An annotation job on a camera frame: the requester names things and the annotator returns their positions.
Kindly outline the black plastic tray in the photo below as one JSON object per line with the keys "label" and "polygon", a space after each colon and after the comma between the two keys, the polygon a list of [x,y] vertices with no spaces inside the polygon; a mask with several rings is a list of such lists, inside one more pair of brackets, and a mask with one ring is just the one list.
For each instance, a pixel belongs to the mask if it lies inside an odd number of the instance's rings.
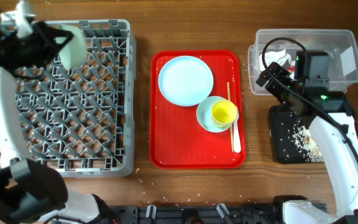
{"label": "black plastic tray", "polygon": [[291,135],[294,124],[304,125],[301,116],[285,106],[277,105],[269,109],[268,121],[275,161],[281,164],[306,163],[300,162],[300,158],[297,156],[295,158],[287,157],[287,149],[290,150],[290,156],[295,155],[295,147],[290,145],[288,137]]}

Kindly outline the yellow cup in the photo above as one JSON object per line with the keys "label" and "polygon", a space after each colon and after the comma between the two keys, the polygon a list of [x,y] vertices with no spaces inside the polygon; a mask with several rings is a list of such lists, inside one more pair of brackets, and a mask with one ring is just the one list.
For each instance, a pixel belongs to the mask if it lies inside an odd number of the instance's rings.
{"label": "yellow cup", "polygon": [[229,127],[236,117],[236,105],[229,100],[218,100],[211,108],[212,122],[218,128]]}

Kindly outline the white plastic fork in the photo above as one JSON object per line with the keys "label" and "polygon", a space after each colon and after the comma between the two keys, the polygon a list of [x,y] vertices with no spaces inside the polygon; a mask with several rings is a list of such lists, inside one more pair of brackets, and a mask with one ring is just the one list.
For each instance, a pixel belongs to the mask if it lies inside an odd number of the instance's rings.
{"label": "white plastic fork", "polygon": [[235,153],[241,152],[241,139],[238,128],[239,110],[237,110],[236,118],[233,122],[233,148]]}

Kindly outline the white napkin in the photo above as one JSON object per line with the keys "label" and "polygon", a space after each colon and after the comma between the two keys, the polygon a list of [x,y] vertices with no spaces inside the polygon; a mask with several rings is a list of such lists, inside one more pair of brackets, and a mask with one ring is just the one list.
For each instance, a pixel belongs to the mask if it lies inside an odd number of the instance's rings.
{"label": "white napkin", "polygon": [[291,66],[295,65],[295,61],[285,49],[279,52],[270,51],[265,53],[266,66],[269,67],[270,64],[273,62],[279,64],[281,67],[284,68],[290,68]]}

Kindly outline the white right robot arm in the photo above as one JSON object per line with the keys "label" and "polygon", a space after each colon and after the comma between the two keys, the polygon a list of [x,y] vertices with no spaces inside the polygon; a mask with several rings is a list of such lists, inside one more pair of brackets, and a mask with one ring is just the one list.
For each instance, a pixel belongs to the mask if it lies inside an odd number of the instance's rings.
{"label": "white right robot arm", "polygon": [[266,66],[257,84],[279,101],[277,111],[293,112],[318,146],[331,180],[337,218],[298,199],[282,203],[284,223],[358,223],[358,137],[353,110],[341,91],[329,90],[321,64],[295,67],[291,78],[276,62]]}

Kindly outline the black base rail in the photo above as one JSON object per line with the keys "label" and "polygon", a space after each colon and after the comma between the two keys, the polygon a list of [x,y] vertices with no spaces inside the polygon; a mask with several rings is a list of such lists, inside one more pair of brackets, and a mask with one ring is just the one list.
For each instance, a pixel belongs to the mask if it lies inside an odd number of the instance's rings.
{"label": "black base rail", "polygon": [[[241,206],[227,206],[228,218],[236,224],[283,223],[279,208],[272,203],[245,203]],[[157,207],[154,215],[148,215],[145,207],[111,206],[119,217],[119,223],[126,224],[186,224],[189,218],[199,218],[203,223],[226,223],[219,214],[217,205],[190,207]]]}

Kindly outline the light blue food bowl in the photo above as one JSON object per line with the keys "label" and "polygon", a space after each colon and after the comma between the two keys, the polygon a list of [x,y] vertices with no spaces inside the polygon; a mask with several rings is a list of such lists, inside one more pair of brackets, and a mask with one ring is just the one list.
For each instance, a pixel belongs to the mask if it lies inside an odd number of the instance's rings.
{"label": "light blue food bowl", "polygon": [[66,70],[71,70],[86,63],[88,58],[87,45],[81,29],[75,26],[58,24],[57,29],[70,31],[73,38],[59,52],[62,65]]}

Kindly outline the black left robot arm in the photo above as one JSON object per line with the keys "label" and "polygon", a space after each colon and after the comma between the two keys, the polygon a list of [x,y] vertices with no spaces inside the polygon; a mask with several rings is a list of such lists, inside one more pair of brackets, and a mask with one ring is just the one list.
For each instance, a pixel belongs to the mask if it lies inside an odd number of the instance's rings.
{"label": "black left robot arm", "polygon": [[15,70],[44,67],[61,56],[65,68],[85,62],[85,38],[79,28],[35,22],[28,33],[0,30],[0,220],[33,223],[63,220],[99,223],[109,208],[95,195],[68,190],[54,169],[35,162],[25,145],[15,102]]}

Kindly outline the wooden chopstick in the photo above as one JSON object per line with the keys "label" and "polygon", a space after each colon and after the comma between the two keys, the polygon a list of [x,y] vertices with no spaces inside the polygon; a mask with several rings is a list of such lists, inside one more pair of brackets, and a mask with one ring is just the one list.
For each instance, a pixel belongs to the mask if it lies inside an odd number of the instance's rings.
{"label": "wooden chopstick", "polygon": [[[227,82],[227,100],[231,101],[231,89],[230,89],[230,83],[229,82]],[[229,133],[230,133],[231,152],[234,152],[234,140],[233,140],[232,124],[229,127]]]}

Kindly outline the grey dishwasher rack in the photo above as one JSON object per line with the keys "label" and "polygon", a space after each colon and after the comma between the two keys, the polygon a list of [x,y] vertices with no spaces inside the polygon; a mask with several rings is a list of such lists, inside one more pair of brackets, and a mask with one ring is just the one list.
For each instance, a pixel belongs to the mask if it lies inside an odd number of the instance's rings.
{"label": "grey dishwasher rack", "polygon": [[136,40],[124,19],[71,21],[87,61],[20,68],[16,105],[32,158],[63,177],[125,177],[134,168]]}

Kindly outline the clear plastic bin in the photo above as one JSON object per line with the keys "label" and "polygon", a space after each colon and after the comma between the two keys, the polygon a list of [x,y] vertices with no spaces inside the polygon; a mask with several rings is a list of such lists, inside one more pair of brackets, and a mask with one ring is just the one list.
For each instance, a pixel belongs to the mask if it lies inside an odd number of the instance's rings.
{"label": "clear plastic bin", "polygon": [[329,55],[328,77],[331,91],[346,92],[358,83],[358,48],[354,34],[345,29],[260,29],[255,42],[248,49],[250,90],[255,95],[269,96],[256,80],[264,70],[262,50],[266,43],[277,37],[288,37],[301,43],[307,50],[323,51]]}

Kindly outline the red plastic tray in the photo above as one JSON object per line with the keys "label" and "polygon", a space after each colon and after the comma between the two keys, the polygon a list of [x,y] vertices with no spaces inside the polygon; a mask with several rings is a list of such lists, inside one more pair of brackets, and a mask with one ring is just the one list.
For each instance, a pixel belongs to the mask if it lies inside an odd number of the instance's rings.
{"label": "red plastic tray", "polygon": [[239,112],[242,108],[239,60],[229,50],[175,50],[157,53],[150,71],[149,155],[161,169],[232,169],[246,159],[243,115],[238,120],[241,151],[233,152],[229,131],[212,133],[196,119],[196,106],[177,106],[166,100],[158,87],[163,66],[179,56],[201,59],[211,69],[214,86],[211,94],[230,98]]}

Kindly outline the spilled rice food waste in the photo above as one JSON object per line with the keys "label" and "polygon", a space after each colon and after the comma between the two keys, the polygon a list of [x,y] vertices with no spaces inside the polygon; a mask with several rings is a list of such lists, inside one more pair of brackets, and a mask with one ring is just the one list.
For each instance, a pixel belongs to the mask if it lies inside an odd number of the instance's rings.
{"label": "spilled rice food waste", "polygon": [[318,145],[311,137],[311,133],[304,125],[294,124],[291,135],[288,137],[290,145],[295,147],[295,155],[290,156],[287,149],[287,157],[300,158],[300,162],[323,162],[324,158]]}

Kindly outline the large white plate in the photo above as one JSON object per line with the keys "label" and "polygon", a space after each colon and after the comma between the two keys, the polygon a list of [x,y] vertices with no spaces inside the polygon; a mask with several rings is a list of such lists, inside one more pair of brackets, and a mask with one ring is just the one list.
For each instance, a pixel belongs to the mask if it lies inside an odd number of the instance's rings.
{"label": "large white plate", "polygon": [[212,92],[214,77],[210,67],[193,56],[179,56],[163,65],[158,87],[164,98],[177,106],[194,106]]}

